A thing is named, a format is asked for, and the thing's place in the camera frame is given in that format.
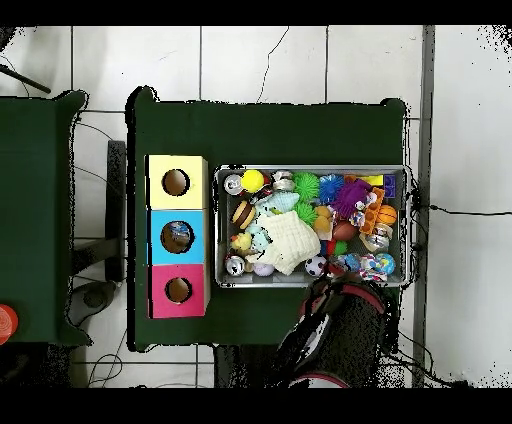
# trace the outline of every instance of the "green spiky ball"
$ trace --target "green spiky ball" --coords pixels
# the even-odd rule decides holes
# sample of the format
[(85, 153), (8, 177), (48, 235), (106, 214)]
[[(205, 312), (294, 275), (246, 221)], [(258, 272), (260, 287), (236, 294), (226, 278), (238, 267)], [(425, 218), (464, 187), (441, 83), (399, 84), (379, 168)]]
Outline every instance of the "green spiky ball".
[(293, 210), (297, 212), (299, 218), (310, 227), (313, 226), (313, 222), (315, 222), (315, 219), (318, 217), (317, 213), (309, 203), (299, 201), (295, 204)]
[(295, 183), (294, 191), (299, 193), (299, 200), (302, 202), (309, 202), (318, 196), (320, 182), (311, 172), (296, 172), (293, 174), (293, 182)]

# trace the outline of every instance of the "red ball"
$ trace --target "red ball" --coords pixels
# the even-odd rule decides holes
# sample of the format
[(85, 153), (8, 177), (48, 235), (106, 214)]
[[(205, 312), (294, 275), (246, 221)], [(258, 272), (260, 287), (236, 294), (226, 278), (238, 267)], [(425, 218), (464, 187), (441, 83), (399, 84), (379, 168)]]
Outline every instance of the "red ball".
[(354, 227), (350, 222), (341, 221), (333, 228), (332, 236), (335, 240), (349, 241), (358, 233), (358, 231), (359, 229)]

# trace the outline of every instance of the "blue box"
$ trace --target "blue box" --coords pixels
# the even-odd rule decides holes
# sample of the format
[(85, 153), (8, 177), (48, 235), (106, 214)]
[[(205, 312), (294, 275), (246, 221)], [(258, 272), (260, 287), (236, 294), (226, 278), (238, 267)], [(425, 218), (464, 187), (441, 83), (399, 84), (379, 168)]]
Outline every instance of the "blue box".
[[(151, 263), (153, 265), (203, 264), (206, 253), (206, 220), (208, 209), (151, 211)], [(162, 245), (160, 235), (165, 225), (172, 221), (183, 221), (192, 230), (192, 243), (182, 253), (170, 253)]]

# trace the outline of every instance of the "basketball toy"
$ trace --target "basketball toy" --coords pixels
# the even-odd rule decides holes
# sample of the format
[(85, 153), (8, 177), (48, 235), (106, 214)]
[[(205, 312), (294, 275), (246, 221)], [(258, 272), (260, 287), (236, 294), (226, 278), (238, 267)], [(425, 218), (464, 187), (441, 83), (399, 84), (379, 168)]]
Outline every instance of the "basketball toy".
[(386, 225), (393, 225), (396, 222), (398, 215), (396, 210), (389, 205), (382, 205), (377, 215), (377, 222)]

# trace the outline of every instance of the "metal tray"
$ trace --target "metal tray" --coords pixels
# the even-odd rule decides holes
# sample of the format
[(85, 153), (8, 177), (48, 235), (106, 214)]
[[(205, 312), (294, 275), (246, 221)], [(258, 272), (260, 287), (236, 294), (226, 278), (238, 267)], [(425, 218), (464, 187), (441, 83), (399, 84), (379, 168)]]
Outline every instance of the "metal tray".
[[(393, 206), (398, 212), (397, 222), (393, 225), (393, 237), (390, 240), (389, 250), (396, 261), (395, 272), (388, 277), (387, 282), (381, 283), (387, 287), (397, 287), (407, 284), (409, 281), (409, 257), (410, 240), (409, 219), (410, 201), (406, 198), (410, 186), (410, 174), (402, 165), (382, 166), (343, 166), (343, 165), (222, 165), (218, 167), (213, 176), (214, 198), (214, 236), (215, 236), (215, 281), (223, 288), (283, 288), (306, 287), (315, 280), (304, 270), (304, 262), (300, 263), (290, 275), (274, 272), (269, 277), (260, 277), (254, 273), (244, 273), (239, 277), (229, 275), (225, 269), (224, 261), (230, 251), (229, 240), (240, 230), (231, 223), (231, 216), (238, 206), (241, 198), (230, 196), (224, 190), (224, 179), (230, 174), (243, 174), (246, 169), (259, 169), (272, 173), (278, 170), (290, 170), (292, 172), (309, 171), (315, 175), (380, 175), (394, 174), (396, 178), (396, 197), (386, 198), (385, 204)], [(369, 253), (358, 237), (348, 244), (348, 252), (366, 254)]]

